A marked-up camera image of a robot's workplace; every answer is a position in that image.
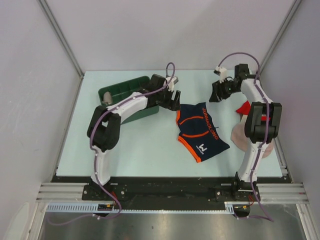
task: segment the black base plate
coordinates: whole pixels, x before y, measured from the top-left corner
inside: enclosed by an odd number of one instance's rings
[[[232,192],[233,180],[232,177],[112,177],[104,187],[117,197],[123,209],[212,211],[225,210],[226,201],[249,201],[251,192]],[[111,201],[112,198],[90,182],[84,186],[82,200]]]

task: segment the small object in container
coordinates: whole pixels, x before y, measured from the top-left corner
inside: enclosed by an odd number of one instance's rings
[[[115,105],[121,102],[122,100],[126,99],[127,97],[129,97],[132,93],[138,92],[141,88],[144,88],[149,83],[149,81],[150,81],[150,78],[148,76],[141,76],[128,81],[103,87],[98,91],[100,103],[105,108],[111,105],[104,101],[104,94],[106,92],[109,92],[112,99],[111,100],[112,105]],[[156,114],[158,112],[159,112],[158,105],[145,108],[128,117],[126,120],[122,122],[122,124],[129,123],[131,121],[141,119],[141,118]]]
[[[105,104],[112,104],[113,101],[112,101],[112,95],[109,91],[106,91],[104,94],[103,94],[103,102]]]

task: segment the orange trim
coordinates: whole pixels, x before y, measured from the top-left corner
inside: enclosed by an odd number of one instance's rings
[[[187,134],[182,134],[182,136],[184,136],[184,137],[186,137],[186,138],[198,138],[198,137],[202,137],[202,136],[204,136],[204,135],[206,135],[206,134],[208,134],[209,133],[209,131],[206,131],[206,132],[204,132],[204,133],[201,133],[201,134],[197,134],[197,135],[187,135]]]
[[[192,117],[188,117],[185,120],[183,120],[182,122],[180,122],[179,124],[183,124],[185,121],[190,120],[190,119],[204,119],[203,116],[192,116]]]
[[[182,143],[186,149],[191,153],[191,155],[195,158],[195,161],[197,163],[201,163],[201,158],[196,154],[196,152],[193,150],[193,148],[184,140],[181,136],[178,136],[178,141]]]
[[[175,119],[175,122],[176,122],[177,125],[178,125],[179,118],[180,118],[180,110],[176,111],[176,119]]]

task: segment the metal floor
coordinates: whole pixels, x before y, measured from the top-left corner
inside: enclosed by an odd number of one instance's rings
[[[229,214],[122,214],[111,220],[88,217],[65,226],[44,221],[39,240],[305,240],[295,204],[265,206],[275,223],[236,220]],[[261,214],[254,205],[251,214]],[[79,213],[46,213],[54,223]]]

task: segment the beige fabric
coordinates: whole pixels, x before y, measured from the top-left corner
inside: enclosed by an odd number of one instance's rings
[[[249,138],[245,135],[245,123],[247,120],[247,115],[243,115],[241,121],[234,126],[231,133],[232,142],[242,151],[246,152],[248,148]],[[274,149],[274,142],[272,141],[269,146],[266,148],[262,158],[266,158]]]
[[[106,91],[104,94],[103,94],[103,102],[105,104],[112,104],[112,95],[110,92]]]

